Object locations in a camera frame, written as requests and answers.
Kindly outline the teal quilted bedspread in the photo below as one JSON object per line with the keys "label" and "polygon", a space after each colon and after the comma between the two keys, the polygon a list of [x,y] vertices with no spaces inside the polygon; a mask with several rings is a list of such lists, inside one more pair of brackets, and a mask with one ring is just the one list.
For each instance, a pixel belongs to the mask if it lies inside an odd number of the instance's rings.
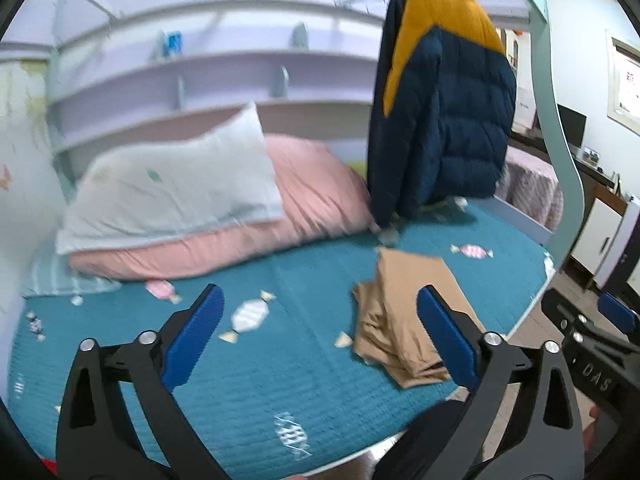
{"label": "teal quilted bedspread", "polygon": [[[234,312],[262,292],[261,326],[214,333],[175,392],[209,452],[235,479],[280,479],[317,469],[397,434],[445,400],[452,382],[401,389],[380,368],[337,348],[356,323],[352,288],[375,274],[371,233],[324,240],[176,283],[183,307],[208,284]],[[546,282],[544,248],[477,206],[427,212],[401,231],[404,252],[442,258],[482,323],[509,333]],[[13,339],[8,408],[35,451],[55,453],[58,407],[78,344],[126,344],[175,310],[140,282],[116,292],[29,299]]]}

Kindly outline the white cabinet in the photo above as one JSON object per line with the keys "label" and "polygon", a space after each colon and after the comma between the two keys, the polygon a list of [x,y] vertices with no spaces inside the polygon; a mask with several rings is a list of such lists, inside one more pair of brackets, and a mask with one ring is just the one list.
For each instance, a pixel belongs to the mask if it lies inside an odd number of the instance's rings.
{"label": "white cabinet", "polygon": [[596,198],[570,256],[586,269],[603,290],[639,225],[639,199],[632,196],[621,214]]}

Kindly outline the white pillow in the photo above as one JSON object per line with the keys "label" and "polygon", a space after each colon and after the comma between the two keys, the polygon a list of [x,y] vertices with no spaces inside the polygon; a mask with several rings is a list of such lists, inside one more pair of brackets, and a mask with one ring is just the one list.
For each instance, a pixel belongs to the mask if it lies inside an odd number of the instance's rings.
{"label": "white pillow", "polygon": [[70,255],[139,248],[282,216],[276,172],[250,103],[195,138],[124,145],[93,159],[55,249]]}

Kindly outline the pink patterned cloth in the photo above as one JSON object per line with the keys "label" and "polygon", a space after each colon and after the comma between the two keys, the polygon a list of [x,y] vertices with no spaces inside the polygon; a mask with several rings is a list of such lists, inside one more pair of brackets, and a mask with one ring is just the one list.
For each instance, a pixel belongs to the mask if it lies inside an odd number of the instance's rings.
{"label": "pink patterned cloth", "polygon": [[541,158],[509,146],[495,196],[550,232],[563,214],[563,193],[553,167]]}

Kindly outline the striped teal blanket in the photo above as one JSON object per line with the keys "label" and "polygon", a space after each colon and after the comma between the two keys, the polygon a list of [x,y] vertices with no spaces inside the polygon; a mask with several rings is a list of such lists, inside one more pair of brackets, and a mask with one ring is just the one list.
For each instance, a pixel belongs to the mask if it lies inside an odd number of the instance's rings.
{"label": "striped teal blanket", "polygon": [[116,292],[121,288],[119,281],[73,269],[66,256],[56,253],[54,241],[49,240],[41,246],[25,274],[21,295],[24,298],[73,297]]}

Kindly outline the black monitor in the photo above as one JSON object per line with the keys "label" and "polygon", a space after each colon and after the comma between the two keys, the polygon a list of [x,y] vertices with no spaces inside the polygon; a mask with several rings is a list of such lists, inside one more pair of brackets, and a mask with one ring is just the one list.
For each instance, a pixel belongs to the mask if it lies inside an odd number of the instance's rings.
{"label": "black monitor", "polygon": [[587,117],[561,104],[558,105],[558,112],[567,144],[571,148],[580,148],[584,140]]}

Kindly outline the navy and yellow puffer jacket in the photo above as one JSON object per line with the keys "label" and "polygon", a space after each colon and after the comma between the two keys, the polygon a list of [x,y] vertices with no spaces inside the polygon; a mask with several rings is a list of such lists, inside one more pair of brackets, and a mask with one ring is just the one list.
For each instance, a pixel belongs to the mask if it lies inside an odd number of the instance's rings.
{"label": "navy and yellow puffer jacket", "polygon": [[476,0],[390,0],[368,134],[374,222],[493,196],[515,101],[506,52]]}

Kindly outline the lavender headboard shelf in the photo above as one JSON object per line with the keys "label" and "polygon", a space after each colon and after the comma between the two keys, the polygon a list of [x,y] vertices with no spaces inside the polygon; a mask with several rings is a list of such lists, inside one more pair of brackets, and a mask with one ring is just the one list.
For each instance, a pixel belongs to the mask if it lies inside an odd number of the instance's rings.
{"label": "lavender headboard shelf", "polygon": [[[218,0],[102,18],[55,14],[48,119],[55,159],[76,177],[108,148],[181,140],[247,103],[268,132],[360,157],[383,20],[296,0]],[[164,32],[182,55],[164,58]]]}

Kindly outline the blue box on shelf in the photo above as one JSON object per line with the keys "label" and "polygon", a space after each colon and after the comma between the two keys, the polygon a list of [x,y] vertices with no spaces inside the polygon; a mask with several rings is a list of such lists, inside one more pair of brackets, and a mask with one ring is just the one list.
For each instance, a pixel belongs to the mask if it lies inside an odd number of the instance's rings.
{"label": "blue box on shelf", "polygon": [[162,55],[164,58],[174,58],[182,55],[182,33],[164,32],[162,36]]}

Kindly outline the mint green bed frame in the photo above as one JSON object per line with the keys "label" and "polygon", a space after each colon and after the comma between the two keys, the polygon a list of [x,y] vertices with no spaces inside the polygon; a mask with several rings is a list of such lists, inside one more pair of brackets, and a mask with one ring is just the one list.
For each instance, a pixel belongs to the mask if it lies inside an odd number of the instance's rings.
{"label": "mint green bed frame", "polygon": [[546,249],[560,268],[570,255],[585,212],[582,179],[564,134],[552,78],[551,21],[548,0],[527,0],[530,69],[544,145],[563,193],[563,215]]}

